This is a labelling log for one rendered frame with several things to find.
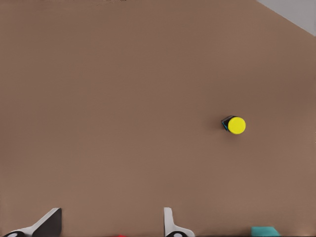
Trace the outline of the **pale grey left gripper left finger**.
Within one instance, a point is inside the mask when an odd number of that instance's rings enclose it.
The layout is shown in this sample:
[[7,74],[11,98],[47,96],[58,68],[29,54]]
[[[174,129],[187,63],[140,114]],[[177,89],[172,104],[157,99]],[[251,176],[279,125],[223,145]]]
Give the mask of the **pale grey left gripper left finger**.
[[3,237],[60,237],[62,208],[53,208],[29,227],[17,229]]

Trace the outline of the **teal block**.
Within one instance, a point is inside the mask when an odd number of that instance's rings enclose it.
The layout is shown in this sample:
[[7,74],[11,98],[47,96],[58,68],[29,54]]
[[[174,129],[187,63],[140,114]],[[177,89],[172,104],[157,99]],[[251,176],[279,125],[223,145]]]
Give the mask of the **teal block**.
[[251,227],[251,237],[281,237],[280,233],[271,226]]

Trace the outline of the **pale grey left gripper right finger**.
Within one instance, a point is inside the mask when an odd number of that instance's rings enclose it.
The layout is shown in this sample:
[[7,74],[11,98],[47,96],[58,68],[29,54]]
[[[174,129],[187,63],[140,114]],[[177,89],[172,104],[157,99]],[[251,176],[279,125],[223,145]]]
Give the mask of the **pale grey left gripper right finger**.
[[170,207],[165,207],[164,211],[164,237],[195,237],[192,230],[177,226],[174,223],[173,212]]

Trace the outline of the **black bottle with yellow cap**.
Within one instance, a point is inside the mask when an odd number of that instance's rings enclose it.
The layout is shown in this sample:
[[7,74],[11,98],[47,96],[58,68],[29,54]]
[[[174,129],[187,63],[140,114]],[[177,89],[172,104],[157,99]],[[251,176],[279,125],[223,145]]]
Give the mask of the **black bottle with yellow cap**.
[[242,134],[246,129],[245,120],[237,116],[228,116],[221,120],[221,124],[227,132],[234,135]]

